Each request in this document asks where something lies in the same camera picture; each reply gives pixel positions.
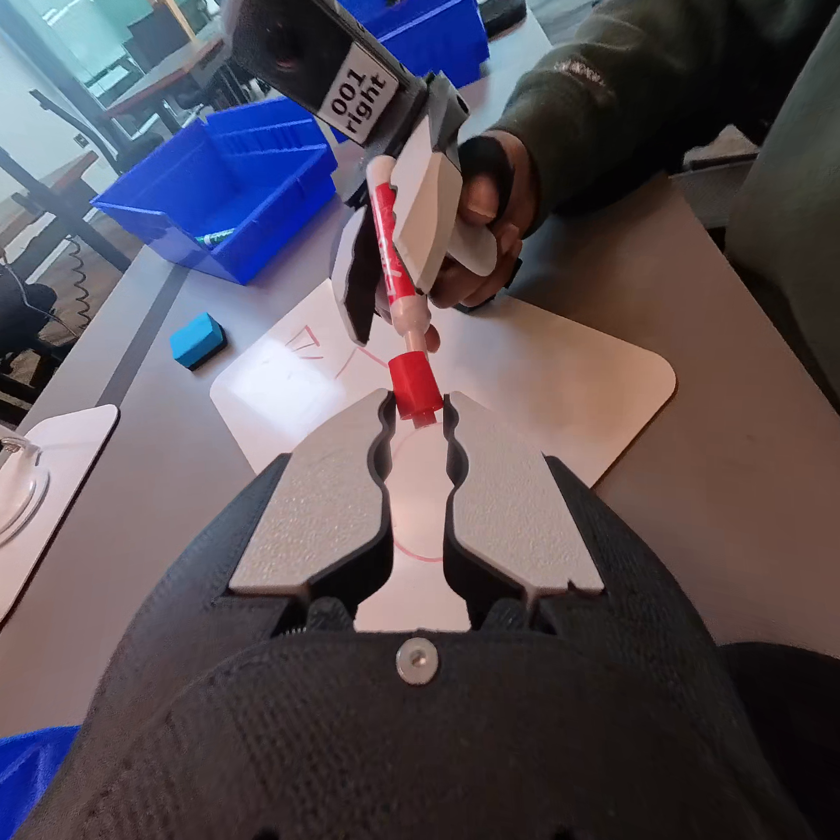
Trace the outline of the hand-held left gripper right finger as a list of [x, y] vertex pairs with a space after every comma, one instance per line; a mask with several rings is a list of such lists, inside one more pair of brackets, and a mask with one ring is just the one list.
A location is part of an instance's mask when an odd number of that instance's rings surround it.
[[444, 400], [452, 483], [444, 535], [468, 562], [525, 599], [604, 584], [539, 447], [462, 392]]

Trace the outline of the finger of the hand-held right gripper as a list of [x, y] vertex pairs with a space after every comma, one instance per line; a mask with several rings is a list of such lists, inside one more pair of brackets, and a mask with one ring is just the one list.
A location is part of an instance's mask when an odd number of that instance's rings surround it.
[[350, 340], [365, 347], [378, 315], [377, 289], [383, 279], [375, 221], [370, 208], [352, 212], [332, 249], [330, 282]]
[[395, 161], [393, 244], [416, 289], [430, 294], [446, 257], [463, 178], [421, 121]]

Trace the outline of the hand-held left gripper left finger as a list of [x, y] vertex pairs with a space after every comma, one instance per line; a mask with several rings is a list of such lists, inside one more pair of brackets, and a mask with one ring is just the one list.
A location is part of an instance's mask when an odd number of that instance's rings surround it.
[[396, 400], [374, 390], [290, 454], [231, 577], [238, 595], [365, 601], [388, 582]]

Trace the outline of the red dry erase marker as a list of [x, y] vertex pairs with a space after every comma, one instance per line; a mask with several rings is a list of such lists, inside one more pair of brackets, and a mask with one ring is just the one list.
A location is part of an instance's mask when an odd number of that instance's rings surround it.
[[391, 179], [395, 163], [396, 160], [389, 155], [378, 155], [366, 167], [366, 184], [381, 259], [388, 319], [404, 341], [407, 352], [417, 351], [428, 355], [427, 334], [431, 326], [431, 313], [427, 299], [415, 288], [393, 242], [396, 191]]

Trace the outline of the red marker cap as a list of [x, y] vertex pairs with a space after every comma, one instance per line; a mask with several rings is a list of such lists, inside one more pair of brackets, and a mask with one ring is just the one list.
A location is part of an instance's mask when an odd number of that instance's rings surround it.
[[420, 350], [400, 353], [387, 366], [399, 418], [415, 428], [436, 424], [444, 398], [427, 354]]

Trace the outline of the blue plastic bin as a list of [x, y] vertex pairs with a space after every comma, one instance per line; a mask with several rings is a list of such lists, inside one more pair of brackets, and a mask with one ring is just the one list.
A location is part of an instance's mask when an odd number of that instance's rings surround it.
[[[196, 119], [91, 205], [172, 264], [246, 285], [331, 201], [336, 167], [312, 115], [271, 98]], [[194, 240], [227, 228], [212, 250]]]
[[49, 787], [80, 726], [1, 739], [1, 838], [11, 838]]
[[476, 1], [341, 1], [413, 74], [443, 72], [456, 88], [481, 78], [488, 36]]

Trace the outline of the white whiteboard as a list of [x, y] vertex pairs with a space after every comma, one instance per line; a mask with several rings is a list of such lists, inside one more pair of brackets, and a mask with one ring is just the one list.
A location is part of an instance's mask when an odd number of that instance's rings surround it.
[[[648, 350], [511, 297], [473, 314], [432, 315], [442, 344], [430, 357], [442, 393], [460, 391], [571, 467], [593, 487], [676, 389], [670, 364]], [[375, 317], [354, 344], [328, 280], [239, 355], [209, 395], [255, 473], [371, 391], [391, 387], [388, 361], [403, 348]], [[465, 631], [466, 604], [442, 567], [445, 473], [440, 423], [397, 421], [390, 580], [363, 602], [362, 632]]]

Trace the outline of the blue whiteboard eraser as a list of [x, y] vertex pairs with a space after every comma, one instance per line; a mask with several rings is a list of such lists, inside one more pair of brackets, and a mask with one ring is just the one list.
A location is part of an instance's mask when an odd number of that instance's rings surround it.
[[170, 337], [171, 355], [181, 367], [195, 371], [228, 346], [224, 328], [208, 312], [198, 314]]

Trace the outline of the person's right forearm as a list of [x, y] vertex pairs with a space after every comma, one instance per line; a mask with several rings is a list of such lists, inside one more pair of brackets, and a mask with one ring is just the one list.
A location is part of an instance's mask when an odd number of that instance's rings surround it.
[[837, 1], [601, 2], [520, 78], [494, 130], [517, 137], [546, 216], [618, 200], [735, 126], [760, 145]]

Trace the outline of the wooden background desk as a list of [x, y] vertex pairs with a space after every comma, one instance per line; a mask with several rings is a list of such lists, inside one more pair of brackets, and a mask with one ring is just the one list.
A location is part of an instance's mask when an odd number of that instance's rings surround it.
[[157, 106], [163, 101], [166, 92], [183, 79], [204, 88], [224, 64], [226, 57], [224, 37], [217, 32], [213, 32], [208, 38], [191, 41], [153, 67], [105, 108], [102, 117], [115, 119], [145, 103]]
[[[52, 192], [64, 198], [74, 211], [86, 217], [92, 211], [90, 202], [96, 192], [85, 180], [85, 174], [97, 160], [98, 156], [94, 152], [81, 154], [41, 181]], [[53, 214], [35, 202], [25, 187], [17, 185], [1, 204], [2, 256], [13, 261], [24, 252], [31, 238], [45, 230], [55, 219]]]

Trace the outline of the black metal pole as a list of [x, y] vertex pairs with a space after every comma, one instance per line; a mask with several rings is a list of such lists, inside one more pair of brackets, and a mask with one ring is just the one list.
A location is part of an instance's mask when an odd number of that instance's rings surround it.
[[4, 147], [1, 147], [1, 168], [24, 187], [41, 208], [56, 216], [73, 235], [85, 242], [115, 269], [125, 272], [130, 268], [131, 259], [112, 245], [93, 226], [90, 226], [85, 221], [83, 214], [74, 211], [62, 196], [34, 178], [14, 160]]

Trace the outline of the grey mesh chair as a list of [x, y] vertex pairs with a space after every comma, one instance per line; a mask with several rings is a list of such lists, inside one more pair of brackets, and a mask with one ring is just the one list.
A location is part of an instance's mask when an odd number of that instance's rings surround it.
[[681, 169], [669, 176], [708, 233], [722, 236], [726, 231], [734, 198], [759, 151], [729, 125], [714, 141], [686, 152]]

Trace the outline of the black office chair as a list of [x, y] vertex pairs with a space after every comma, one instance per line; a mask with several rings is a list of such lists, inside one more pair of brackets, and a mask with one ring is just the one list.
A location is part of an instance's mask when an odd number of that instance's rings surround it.
[[39, 335], [50, 320], [57, 301], [49, 286], [18, 283], [10, 269], [1, 268], [1, 356], [27, 350], [39, 352], [46, 345]]

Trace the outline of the black textured pad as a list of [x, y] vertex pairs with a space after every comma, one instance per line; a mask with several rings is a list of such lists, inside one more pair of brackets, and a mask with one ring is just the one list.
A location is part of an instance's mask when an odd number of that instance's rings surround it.
[[819, 838], [839, 838], [839, 660], [800, 647], [720, 647], [762, 751]]

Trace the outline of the white stand with base plate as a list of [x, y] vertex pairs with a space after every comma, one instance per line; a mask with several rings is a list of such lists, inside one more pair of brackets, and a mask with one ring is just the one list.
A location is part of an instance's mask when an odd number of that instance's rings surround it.
[[7, 619], [119, 420], [112, 404], [2, 431], [1, 620]]

